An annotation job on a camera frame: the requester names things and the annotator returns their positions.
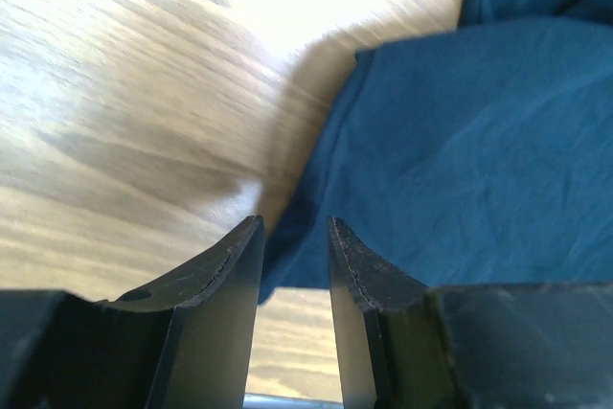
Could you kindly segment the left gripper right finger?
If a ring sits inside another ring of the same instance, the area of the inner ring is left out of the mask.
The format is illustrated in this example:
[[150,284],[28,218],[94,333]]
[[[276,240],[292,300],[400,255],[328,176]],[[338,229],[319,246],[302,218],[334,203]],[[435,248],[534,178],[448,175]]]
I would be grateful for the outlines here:
[[612,286],[431,288],[329,232],[329,294],[348,408],[608,408]]

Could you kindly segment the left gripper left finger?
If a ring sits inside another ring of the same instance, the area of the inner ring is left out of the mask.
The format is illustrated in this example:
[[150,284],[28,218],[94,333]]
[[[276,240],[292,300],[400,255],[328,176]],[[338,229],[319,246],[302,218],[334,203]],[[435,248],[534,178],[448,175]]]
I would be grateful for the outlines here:
[[61,290],[1,294],[5,408],[239,408],[264,224],[249,216],[217,244],[115,301]]

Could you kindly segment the navy basketball jersey tank top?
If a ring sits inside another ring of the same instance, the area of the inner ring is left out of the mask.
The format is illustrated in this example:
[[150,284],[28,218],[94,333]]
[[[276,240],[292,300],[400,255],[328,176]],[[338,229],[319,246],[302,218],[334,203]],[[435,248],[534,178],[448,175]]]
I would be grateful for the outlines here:
[[327,222],[428,285],[612,276],[612,0],[464,0],[359,52],[265,247],[260,297],[329,284]]

